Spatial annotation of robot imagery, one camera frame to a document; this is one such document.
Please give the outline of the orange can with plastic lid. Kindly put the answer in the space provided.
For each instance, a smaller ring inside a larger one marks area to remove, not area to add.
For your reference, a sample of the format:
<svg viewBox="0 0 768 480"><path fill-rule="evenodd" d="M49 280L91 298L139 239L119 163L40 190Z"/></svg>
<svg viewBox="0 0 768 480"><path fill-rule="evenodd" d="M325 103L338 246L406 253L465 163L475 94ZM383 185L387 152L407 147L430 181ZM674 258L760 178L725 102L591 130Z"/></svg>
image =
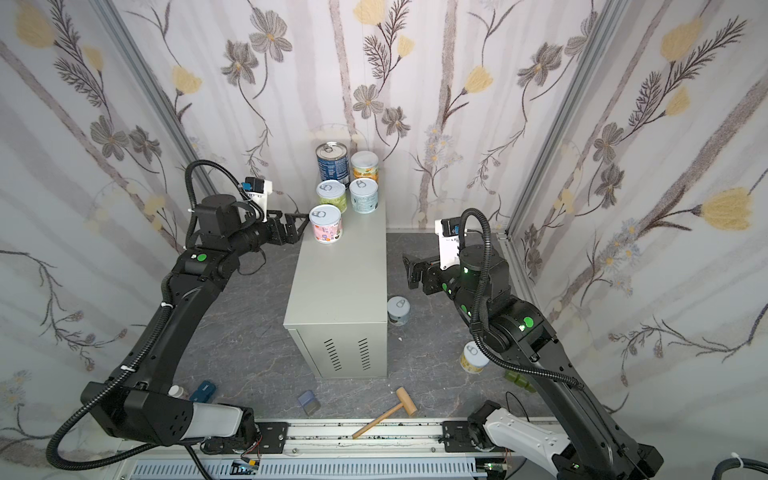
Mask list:
<svg viewBox="0 0 768 480"><path fill-rule="evenodd" d="M353 177L379 180L379 157L372 151L357 151L350 158Z"/></svg>

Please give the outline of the green labelled white can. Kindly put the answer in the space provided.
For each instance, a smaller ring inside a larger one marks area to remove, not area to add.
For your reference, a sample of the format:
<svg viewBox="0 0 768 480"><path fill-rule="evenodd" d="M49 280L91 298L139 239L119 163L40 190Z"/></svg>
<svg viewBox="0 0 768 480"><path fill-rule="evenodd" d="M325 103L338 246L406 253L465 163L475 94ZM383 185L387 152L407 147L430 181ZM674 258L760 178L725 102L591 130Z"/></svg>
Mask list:
<svg viewBox="0 0 768 480"><path fill-rule="evenodd" d="M345 213L347 210L346 186L338 180L324 180L316 187L320 204L330 204Z"/></svg>

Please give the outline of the pink labelled white can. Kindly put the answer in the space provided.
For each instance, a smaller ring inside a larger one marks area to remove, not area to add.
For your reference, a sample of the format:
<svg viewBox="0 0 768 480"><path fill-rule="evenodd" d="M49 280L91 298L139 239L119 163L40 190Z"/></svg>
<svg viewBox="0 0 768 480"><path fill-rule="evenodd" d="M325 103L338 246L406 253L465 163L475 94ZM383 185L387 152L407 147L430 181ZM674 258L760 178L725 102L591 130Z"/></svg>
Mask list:
<svg viewBox="0 0 768 480"><path fill-rule="evenodd" d="M314 238L323 244L335 243L343 234L342 213L331 204L321 204L309 212Z"/></svg>

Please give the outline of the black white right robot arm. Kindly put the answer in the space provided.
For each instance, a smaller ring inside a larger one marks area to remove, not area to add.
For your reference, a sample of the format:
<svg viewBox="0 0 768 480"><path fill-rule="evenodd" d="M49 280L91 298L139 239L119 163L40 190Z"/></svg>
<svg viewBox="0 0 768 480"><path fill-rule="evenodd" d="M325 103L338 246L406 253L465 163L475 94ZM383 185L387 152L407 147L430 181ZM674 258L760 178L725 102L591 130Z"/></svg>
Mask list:
<svg viewBox="0 0 768 480"><path fill-rule="evenodd" d="M509 265L493 247L476 208L438 221L437 256L403 257L408 286L445 294L475 346L492 363L520 373L554 414L556 434L488 401L468 419L475 444L507 449L556 479L651 479L663 464L653 446L633 439L577 373L545 315L517 297Z"/></svg>

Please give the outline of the teal labelled white can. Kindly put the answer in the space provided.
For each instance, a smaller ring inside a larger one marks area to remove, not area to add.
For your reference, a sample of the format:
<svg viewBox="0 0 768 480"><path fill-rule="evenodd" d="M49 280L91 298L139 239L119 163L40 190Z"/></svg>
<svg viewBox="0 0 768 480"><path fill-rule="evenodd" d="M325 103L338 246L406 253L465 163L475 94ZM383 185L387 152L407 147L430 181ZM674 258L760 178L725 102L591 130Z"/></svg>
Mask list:
<svg viewBox="0 0 768 480"><path fill-rule="evenodd" d="M353 210L359 214L373 213L379 205L379 185L367 177L356 178L349 184Z"/></svg>

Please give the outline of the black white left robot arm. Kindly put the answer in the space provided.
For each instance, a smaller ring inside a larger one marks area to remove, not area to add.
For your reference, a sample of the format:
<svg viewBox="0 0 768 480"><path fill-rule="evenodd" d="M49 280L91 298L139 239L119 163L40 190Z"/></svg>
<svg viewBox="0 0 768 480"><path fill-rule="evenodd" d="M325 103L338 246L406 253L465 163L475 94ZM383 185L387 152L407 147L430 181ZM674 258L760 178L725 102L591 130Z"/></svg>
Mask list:
<svg viewBox="0 0 768 480"><path fill-rule="evenodd" d="M87 385L81 407L49 439L46 460L57 469L98 469L176 445L189 453L196 444L213 454L246 453L263 438L252 408L194 402L172 397L169 390L202 317L241 257L266 245L300 242L309 217L260 205L253 196L264 192L264 180L238 181L211 160L190 163L184 181L191 207L185 249L161 281L161 302L137 343L107 380ZM64 458L62 441L86 416L107 435L133 440L136 447L90 461Z"/></svg>

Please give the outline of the blue labelled tin can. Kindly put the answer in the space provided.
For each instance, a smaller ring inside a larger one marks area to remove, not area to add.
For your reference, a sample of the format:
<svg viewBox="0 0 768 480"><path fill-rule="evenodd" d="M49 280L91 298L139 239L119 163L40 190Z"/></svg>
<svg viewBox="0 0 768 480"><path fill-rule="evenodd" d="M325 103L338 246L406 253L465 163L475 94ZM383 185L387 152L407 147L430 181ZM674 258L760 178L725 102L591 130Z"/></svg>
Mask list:
<svg viewBox="0 0 768 480"><path fill-rule="evenodd" d="M315 155L322 181L336 180L344 185L349 183L348 149L343 143L325 142L316 148Z"/></svg>

